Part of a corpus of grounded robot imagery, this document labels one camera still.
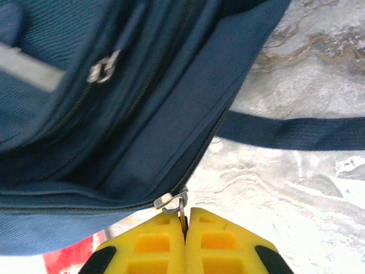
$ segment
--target gray marble surface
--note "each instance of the gray marble surface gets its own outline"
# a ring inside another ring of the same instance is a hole
[[[365,116],[365,0],[293,0],[232,109],[281,119]],[[188,187],[188,209],[272,241],[296,274],[365,273],[365,151],[281,151],[214,138]],[[155,214],[137,212],[112,233]]]

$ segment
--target yellow object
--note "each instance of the yellow object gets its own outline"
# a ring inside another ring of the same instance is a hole
[[[186,237],[186,274],[267,274],[254,247],[275,246],[202,208],[192,208]]]
[[[185,242],[179,217],[158,214],[97,248],[116,247],[104,274],[184,274]]]

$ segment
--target navy blue strap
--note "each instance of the navy blue strap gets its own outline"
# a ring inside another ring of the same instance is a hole
[[[229,111],[217,136],[284,150],[365,150],[365,117],[274,120]]]

